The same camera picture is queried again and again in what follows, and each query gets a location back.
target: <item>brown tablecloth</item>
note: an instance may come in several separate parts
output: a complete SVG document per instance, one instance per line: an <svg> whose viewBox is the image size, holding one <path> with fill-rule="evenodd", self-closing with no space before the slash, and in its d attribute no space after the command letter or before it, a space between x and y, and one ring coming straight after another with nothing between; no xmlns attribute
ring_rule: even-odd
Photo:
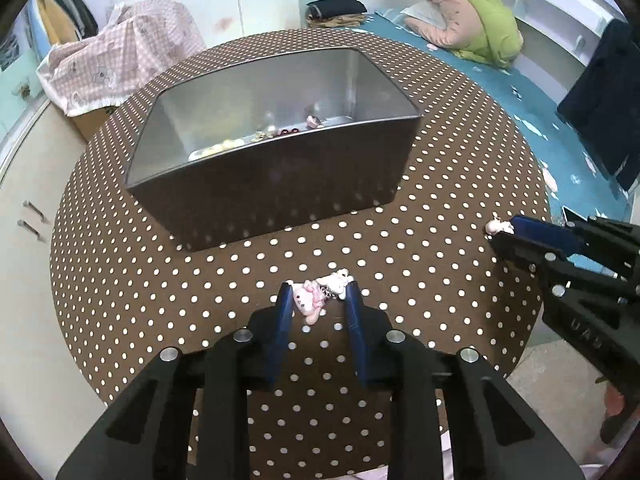
<svg viewBox="0 0 640 480"><path fill-rule="evenodd" d="M360 49L424 110L391 204L187 253L122 189L133 139L160 91L235 62L331 46ZM343 267L396 328L443 351L473 345L507 375L540 294L528 274L496 260L482 229L493 212L544 219L547 210L524 138L462 73L372 34L270 32L178 63L109 118L65 189L51 286L73 358L107 403L165 346L210 346L268 306L282 281ZM339 301L308 332L294 317L278 389L248 397L254 475L330 478L388 461L389 394L358 385L342 324ZM194 424L193 450L196 435Z"/></svg>

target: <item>pink pillow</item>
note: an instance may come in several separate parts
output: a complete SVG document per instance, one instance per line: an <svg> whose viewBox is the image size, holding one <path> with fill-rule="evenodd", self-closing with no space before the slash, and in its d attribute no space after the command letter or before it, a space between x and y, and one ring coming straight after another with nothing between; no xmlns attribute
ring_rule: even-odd
<svg viewBox="0 0 640 480"><path fill-rule="evenodd" d="M405 25L425 40L443 48L462 49L484 32L478 13L467 0L429 0L440 7L447 28L440 30L416 18L406 18Z"/></svg>

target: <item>pink keychain figure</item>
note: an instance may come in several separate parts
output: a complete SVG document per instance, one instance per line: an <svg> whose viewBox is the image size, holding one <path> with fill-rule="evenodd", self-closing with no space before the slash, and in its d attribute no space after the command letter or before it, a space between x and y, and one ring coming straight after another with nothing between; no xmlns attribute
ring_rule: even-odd
<svg viewBox="0 0 640 480"><path fill-rule="evenodd" d="M312 282L306 280L293 291L293 301L305 316L306 323L313 325L318 321L320 311L324 307L324 292L316 280Z"/></svg>

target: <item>silver metal box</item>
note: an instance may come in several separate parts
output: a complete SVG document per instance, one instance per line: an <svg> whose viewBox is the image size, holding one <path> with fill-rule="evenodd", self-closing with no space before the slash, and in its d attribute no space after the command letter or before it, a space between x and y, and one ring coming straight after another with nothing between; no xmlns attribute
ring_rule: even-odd
<svg viewBox="0 0 640 480"><path fill-rule="evenodd" d="M419 121L355 49L260 58L162 92L125 185L200 250L390 202Z"/></svg>

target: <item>pink checkered cloth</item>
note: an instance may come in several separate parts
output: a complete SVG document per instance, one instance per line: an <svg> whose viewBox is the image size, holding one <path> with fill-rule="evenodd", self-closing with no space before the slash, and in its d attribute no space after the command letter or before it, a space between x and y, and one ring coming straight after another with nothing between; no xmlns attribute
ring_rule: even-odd
<svg viewBox="0 0 640 480"><path fill-rule="evenodd" d="M37 74L47 97L74 117L121 105L156 75L204 48L183 4L117 4L97 36L53 46Z"/></svg>

